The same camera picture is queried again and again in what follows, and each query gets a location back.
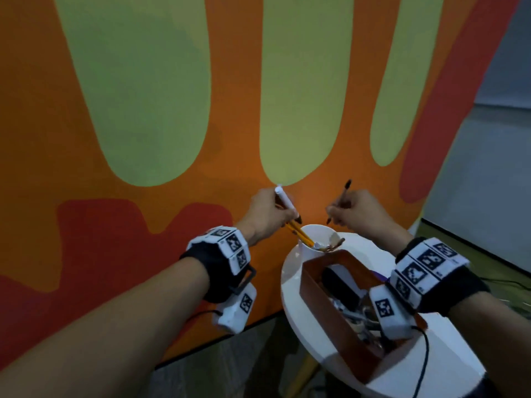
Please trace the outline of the person's right hand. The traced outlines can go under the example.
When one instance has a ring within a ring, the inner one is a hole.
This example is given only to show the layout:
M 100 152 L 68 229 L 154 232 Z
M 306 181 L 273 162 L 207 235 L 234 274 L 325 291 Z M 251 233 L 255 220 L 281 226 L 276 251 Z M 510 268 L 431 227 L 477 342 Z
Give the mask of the person's right hand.
M 345 199 L 353 200 L 353 225 L 343 227 L 372 241 L 378 248 L 396 256 L 413 239 L 367 190 L 350 190 Z

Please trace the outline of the person's left forearm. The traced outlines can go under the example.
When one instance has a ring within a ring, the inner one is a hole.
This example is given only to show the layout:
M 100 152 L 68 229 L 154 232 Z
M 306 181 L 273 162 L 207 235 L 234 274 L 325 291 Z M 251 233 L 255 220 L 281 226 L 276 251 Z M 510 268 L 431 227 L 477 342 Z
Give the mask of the person's left forearm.
M 209 289 L 185 258 L 72 322 L 0 372 L 0 398 L 135 395 Z

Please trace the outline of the person's right forearm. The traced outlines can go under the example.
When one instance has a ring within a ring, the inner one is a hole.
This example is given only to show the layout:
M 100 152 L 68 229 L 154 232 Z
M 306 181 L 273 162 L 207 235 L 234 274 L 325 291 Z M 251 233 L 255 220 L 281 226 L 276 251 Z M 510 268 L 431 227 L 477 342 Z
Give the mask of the person's right forearm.
M 456 304 L 448 318 L 503 398 L 531 398 L 531 321 L 487 292 Z

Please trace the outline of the yellow table leg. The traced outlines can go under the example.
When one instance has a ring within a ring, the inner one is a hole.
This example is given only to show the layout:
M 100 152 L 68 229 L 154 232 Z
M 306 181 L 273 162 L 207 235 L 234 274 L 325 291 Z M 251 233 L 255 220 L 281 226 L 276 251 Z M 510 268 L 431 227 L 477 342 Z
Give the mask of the yellow table leg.
M 305 353 L 293 380 L 285 390 L 284 398 L 298 398 L 319 369 L 319 362 L 310 353 Z

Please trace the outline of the yellow pencils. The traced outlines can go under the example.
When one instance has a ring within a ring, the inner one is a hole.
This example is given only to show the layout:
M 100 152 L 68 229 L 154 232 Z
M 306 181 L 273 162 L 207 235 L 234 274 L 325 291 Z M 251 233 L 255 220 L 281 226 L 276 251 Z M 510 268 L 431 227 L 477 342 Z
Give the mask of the yellow pencils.
M 315 247 L 315 242 L 302 230 L 302 228 L 299 226 L 299 224 L 296 221 L 288 221 L 286 223 L 286 226 L 289 228 L 289 230 L 294 233 L 299 241 L 301 241 L 305 246 L 309 248 Z

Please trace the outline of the black pen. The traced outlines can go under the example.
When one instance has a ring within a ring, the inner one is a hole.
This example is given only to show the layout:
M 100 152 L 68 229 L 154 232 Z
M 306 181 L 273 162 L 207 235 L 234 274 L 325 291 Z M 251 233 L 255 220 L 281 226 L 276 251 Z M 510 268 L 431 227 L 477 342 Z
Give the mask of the black pen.
M 347 180 L 345 183 L 342 193 L 335 199 L 333 203 L 330 204 L 330 206 L 336 206 L 336 207 L 342 207 L 345 204 L 345 197 L 347 192 L 349 191 L 349 188 L 352 184 L 352 179 Z

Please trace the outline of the black wristband with marker tiles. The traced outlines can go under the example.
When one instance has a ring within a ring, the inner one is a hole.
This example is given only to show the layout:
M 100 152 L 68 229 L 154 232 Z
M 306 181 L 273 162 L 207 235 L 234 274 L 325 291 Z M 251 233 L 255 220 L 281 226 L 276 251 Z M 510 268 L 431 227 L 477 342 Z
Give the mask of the black wristband with marker tiles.
M 470 261 L 437 238 L 413 238 L 396 256 L 386 287 L 410 313 L 438 313 L 490 288 L 469 269 Z
M 217 226 L 192 239 L 180 260 L 193 258 L 208 273 L 209 289 L 204 300 L 224 303 L 251 284 L 256 270 L 251 266 L 249 245 L 236 227 Z

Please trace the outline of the white marker pen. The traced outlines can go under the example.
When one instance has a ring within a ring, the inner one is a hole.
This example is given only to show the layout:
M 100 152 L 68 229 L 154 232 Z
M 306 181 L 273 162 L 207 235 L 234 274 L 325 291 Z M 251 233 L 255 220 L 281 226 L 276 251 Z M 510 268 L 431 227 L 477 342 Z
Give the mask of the white marker pen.
M 281 206 L 284 209 L 293 210 L 297 214 L 295 222 L 297 222 L 298 224 L 302 224 L 303 223 L 302 222 L 302 218 L 301 218 L 298 210 L 296 210 L 295 205 L 291 201 L 291 199 L 288 196 L 288 194 L 284 191 L 282 185 L 277 185 L 275 187 L 275 198 L 276 198 L 276 201 L 277 201 L 276 204 L 278 204 L 279 206 Z

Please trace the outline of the person's left hand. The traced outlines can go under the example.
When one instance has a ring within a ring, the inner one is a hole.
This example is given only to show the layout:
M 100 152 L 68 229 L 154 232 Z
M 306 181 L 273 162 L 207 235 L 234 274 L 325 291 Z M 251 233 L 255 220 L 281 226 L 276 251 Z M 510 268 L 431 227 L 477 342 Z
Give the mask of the person's left hand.
M 280 228 L 275 228 L 275 189 L 264 188 L 258 191 L 243 218 L 235 224 L 249 247 L 272 236 Z

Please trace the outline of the white cup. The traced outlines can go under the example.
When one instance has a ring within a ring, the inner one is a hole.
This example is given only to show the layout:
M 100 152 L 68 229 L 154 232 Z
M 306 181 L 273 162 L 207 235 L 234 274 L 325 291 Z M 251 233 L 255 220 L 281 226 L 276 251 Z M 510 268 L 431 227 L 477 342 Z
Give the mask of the white cup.
M 320 224 L 308 224 L 302 226 L 302 230 L 315 242 L 318 247 L 333 245 L 341 238 L 341 236 L 335 232 L 334 229 Z M 318 251 L 318 248 L 309 248 L 301 241 L 298 242 L 298 248 L 302 262 L 328 254 Z

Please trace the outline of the assorted small stationery items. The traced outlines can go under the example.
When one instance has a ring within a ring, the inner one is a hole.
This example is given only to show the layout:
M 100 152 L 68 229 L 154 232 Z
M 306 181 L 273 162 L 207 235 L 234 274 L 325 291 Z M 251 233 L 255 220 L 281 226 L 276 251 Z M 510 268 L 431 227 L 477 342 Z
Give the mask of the assorted small stationery items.
M 333 297 L 329 297 L 329 300 L 365 345 L 375 348 L 378 351 L 384 351 L 380 323 L 368 318 L 363 311 L 349 310 L 339 300 Z

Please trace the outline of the brown desk organizer box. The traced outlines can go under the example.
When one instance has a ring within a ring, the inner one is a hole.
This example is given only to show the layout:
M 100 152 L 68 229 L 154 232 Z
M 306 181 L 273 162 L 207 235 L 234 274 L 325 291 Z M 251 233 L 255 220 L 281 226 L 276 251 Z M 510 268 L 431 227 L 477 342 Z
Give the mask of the brown desk organizer box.
M 386 285 L 344 249 L 302 263 L 302 300 L 352 375 L 363 384 L 371 381 L 378 370 L 389 364 L 389 360 L 398 358 L 400 349 L 407 348 L 409 340 L 421 335 L 427 339 L 427 322 L 419 314 L 413 314 L 416 321 L 413 337 L 392 341 L 381 332 L 384 351 L 378 351 L 357 337 L 329 300 L 329 297 L 335 298 L 349 310 L 363 311 L 368 318 L 378 322 L 368 291 L 381 284 Z

